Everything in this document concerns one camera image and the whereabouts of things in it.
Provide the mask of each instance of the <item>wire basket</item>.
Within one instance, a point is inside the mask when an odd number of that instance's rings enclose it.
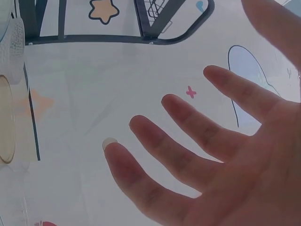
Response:
[[[165,7],[168,0],[145,0],[144,4],[147,9],[147,16],[150,22],[150,26],[155,22],[155,20],[160,15],[161,11]],[[173,24],[172,21],[169,21],[167,26],[163,29],[161,33],[166,32],[166,30]]]

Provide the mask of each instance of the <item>yellow star print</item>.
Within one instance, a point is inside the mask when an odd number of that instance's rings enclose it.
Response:
[[[113,4],[113,0],[91,0],[92,10],[89,13],[91,20],[100,20],[104,25],[109,24],[113,17],[119,15],[119,9]]]

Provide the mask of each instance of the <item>pink cross print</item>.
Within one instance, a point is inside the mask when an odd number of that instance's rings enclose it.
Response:
[[[193,99],[194,95],[196,95],[197,93],[196,91],[193,91],[190,86],[188,86],[188,91],[186,92],[186,94],[190,95],[190,97]]]

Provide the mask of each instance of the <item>orange star print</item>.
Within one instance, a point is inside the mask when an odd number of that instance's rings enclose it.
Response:
[[[119,9],[113,4],[113,0],[91,0],[92,10],[89,13],[91,20],[100,20],[104,25],[109,24],[113,17],[119,15]]]
[[[32,103],[35,103],[37,106],[34,109],[34,117],[36,121],[39,121],[44,113],[47,111],[47,109],[51,108],[54,104],[54,100],[48,97],[42,97],[35,89],[31,89],[31,97],[32,97]],[[28,103],[28,99],[24,99],[17,103],[17,106],[25,108],[24,111],[20,113],[20,115],[32,115],[30,105]]]

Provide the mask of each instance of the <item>palm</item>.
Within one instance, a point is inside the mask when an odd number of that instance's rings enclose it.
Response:
[[[296,55],[301,52],[301,44],[296,44],[301,34],[294,33],[300,19],[274,1],[243,4],[259,33],[301,69]],[[276,23],[279,15],[282,27]],[[118,186],[146,216],[165,226],[301,224],[301,105],[216,66],[207,67],[204,75],[262,123],[257,133],[249,137],[222,128],[177,96],[167,95],[162,105],[173,120],[222,163],[195,155],[145,117],[136,116],[130,128],[145,149],[202,195],[192,199],[165,189],[125,147],[114,143],[106,147],[105,156]]]

